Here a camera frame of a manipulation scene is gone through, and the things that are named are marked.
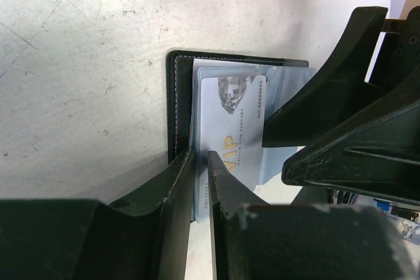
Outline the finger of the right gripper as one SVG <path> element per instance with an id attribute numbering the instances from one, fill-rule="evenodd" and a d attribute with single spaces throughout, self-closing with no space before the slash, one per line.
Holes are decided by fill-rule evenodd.
<path id="1" fill-rule="evenodd" d="M 282 181 L 419 205 L 419 101 L 360 112 L 290 157 Z"/>

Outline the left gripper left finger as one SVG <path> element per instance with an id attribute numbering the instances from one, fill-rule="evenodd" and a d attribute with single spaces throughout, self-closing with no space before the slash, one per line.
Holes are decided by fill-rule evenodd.
<path id="1" fill-rule="evenodd" d="M 104 204 L 93 199 L 1 202 L 2 279 L 183 279 L 194 152 Z"/>

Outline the white VIP credit card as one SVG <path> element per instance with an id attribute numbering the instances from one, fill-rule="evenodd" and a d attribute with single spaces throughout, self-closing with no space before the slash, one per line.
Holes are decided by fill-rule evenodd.
<path id="1" fill-rule="evenodd" d="M 237 75 L 201 81 L 199 178 L 207 181 L 207 153 L 253 190 L 261 166 L 266 77 Z"/>

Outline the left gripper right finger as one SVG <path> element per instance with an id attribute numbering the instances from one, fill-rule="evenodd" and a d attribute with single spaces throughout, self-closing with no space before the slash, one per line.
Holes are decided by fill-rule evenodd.
<path id="1" fill-rule="evenodd" d="M 271 205 L 207 156 L 215 279 L 412 279 L 413 264 L 372 207 Z"/>

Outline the black leather card holder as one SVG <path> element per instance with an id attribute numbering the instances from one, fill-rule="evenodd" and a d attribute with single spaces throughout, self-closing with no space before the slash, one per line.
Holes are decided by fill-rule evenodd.
<path id="1" fill-rule="evenodd" d="M 253 190 L 281 172 L 295 146 L 263 146 L 264 122 L 309 82 L 306 60 L 173 50 L 166 57 L 168 158 L 196 154 L 192 219 L 209 217 L 207 153 Z"/>

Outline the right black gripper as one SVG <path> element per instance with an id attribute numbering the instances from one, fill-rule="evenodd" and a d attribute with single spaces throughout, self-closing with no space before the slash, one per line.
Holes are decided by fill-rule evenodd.
<path id="1" fill-rule="evenodd" d="M 392 90 L 419 66 L 419 8 L 405 20 L 386 7 L 357 7 L 324 65 L 264 124 L 265 148 L 309 146 L 367 105 L 374 90 Z M 365 83 L 379 34 L 385 38 Z"/>

